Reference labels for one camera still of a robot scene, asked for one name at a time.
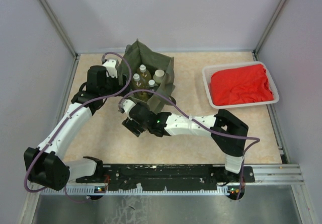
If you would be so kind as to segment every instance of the bottle cap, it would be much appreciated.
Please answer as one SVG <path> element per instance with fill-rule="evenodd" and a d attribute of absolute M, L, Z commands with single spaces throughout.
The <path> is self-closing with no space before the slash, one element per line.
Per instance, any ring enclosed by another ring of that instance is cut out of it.
<path fill-rule="evenodd" d="M 155 76 L 162 78 L 165 75 L 165 72 L 161 69 L 157 69 L 154 74 Z"/>
<path fill-rule="evenodd" d="M 134 79 L 134 81 L 138 82 L 138 81 L 140 80 L 140 76 L 139 76 L 139 74 L 135 73 L 135 74 L 133 75 L 133 79 Z"/>
<path fill-rule="evenodd" d="M 155 81 L 154 80 L 150 80 L 149 81 L 149 87 L 154 87 L 155 86 Z"/>
<path fill-rule="evenodd" d="M 143 73 L 143 72 L 146 72 L 146 67 L 144 64 L 140 65 L 140 71 Z"/>

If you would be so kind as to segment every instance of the bottle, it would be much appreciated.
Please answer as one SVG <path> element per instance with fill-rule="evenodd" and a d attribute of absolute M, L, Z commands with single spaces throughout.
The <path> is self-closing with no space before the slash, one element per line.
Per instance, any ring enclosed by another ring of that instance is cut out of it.
<path fill-rule="evenodd" d="M 154 73 L 153 80 L 159 86 L 163 80 L 163 77 L 165 77 L 165 72 L 161 69 L 157 69 Z"/>
<path fill-rule="evenodd" d="M 157 91 L 157 86 L 155 85 L 154 80 L 150 80 L 149 82 L 149 90 L 156 92 Z M 147 93 L 150 97 L 153 96 L 153 93 Z"/>
<path fill-rule="evenodd" d="M 135 73 L 133 75 L 132 79 L 132 89 L 133 90 L 141 90 L 146 89 L 146 86 L 143 82 L 143 80 L 140 78 L 139 74 Z M 149 96 L 147 95 L 147 92 L 136 92 L 134 93 L 135 97 L 142 100 L 142 101 L 148 101 Z"/>
<path fill-rule="evenodd" d="M 146 67 L 145 67 L 144 64 L 140 65 L 140 68 L 139 68 L 139 72 L 138 73 L 139 73 L 140 77 L 143 79 L 146 88 L 148 88 L 148 82 L 149 82 L 149 80 L 151 80 L 151 74 L 146 69 Z"/>

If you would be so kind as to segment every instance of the beige floor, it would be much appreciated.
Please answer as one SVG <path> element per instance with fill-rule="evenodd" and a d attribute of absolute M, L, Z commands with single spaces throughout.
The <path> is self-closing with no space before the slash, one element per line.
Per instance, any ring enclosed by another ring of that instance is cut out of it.
<path fill-rule="evenodd" d="M 206 97 L 201 70 L 213 64 L 253 61 L 250 52 L 190 52 L 164 53 L 175 57 L 175 85 L 173 97 L 177 105 L 191 115 L 210 115 L 217 112 Z M 101 54 L 84 54 L 72 85 L 70 97 L 86 81 L 91 65 L 101 63 Z M 79 132 L 65 161 L 92 156 L 104 163 L 159 163 L 159 164 L 218 164 L 224 163 L 224 153 L 216 143 L 206 137 L 172 136 L 155 137 L 144 132 L 139 138 L 121 125 L 126 119 L 118 112 L 119 97 L 108 99 Z M 166 106 L 164 111 L 176 111 Z M 274 132 L 266 106 L 231 109 L 249 126 L 249 136 L 261 141 L 246 154 L 246 163 L 281 163 Z"/>

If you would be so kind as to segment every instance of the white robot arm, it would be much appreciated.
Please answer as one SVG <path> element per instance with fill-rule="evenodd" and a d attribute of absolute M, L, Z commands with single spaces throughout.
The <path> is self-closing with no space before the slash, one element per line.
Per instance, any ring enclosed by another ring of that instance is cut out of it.
<path fill-rule="evenodd" d="M 68 181 L 92 176 L 98 171 L 98 166 L 102 165 L 102 161 L 92 157 L 84 157 L 81 160 L 66 163 L 62 160 L 79 130 L 105 102 L 95 101 L 83 106 L 72 117 L 70 117 L 71 112 L 88 100 L 110 95 L 121 88 L 118 84 L 116 66 L 116 60 L 107 60 L 103 65 L 92 66 L 88 71 L 88 81 L 74 96 L 67 113 L 56 128 L 37 148 L 30 147 L 25 151 L 25 165 L 26 169 L 29 169 L 33 159 L 49 145 L 31 169 L 28 176 L 31 182 L 60 190 Z M 126 89 L 121 96 L 129 91 L 130 89 Z M 135 104 L 128 99 L 123 101 L 122 111 L 128 116 L 122 124 L 136 136 L 147 130 L 158 137 L 189 134 L 212 138 L 226 154 L 225 168 L 228 171 L 239 173 L 244 159 L 245 140 L 215 135 L 184 116 L 170 112 L 154 114 L 144 106 Z M 215 131 L 247 136 L 247 125 L 226 110 L 220 110 L 216 115 L 192 118 Z M 59 134 L 49 143 L 57 129 L 60 129 Z"/>

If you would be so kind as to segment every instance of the red fabric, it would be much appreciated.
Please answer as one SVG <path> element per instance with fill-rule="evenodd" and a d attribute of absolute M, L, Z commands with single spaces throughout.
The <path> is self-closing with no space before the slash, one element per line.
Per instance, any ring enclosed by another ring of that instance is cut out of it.
<path fill-rule="evenodd" d="M 217 106 L 272 101 L 263 65 L 224 69 L 211 77 L 210 90 Z"/>

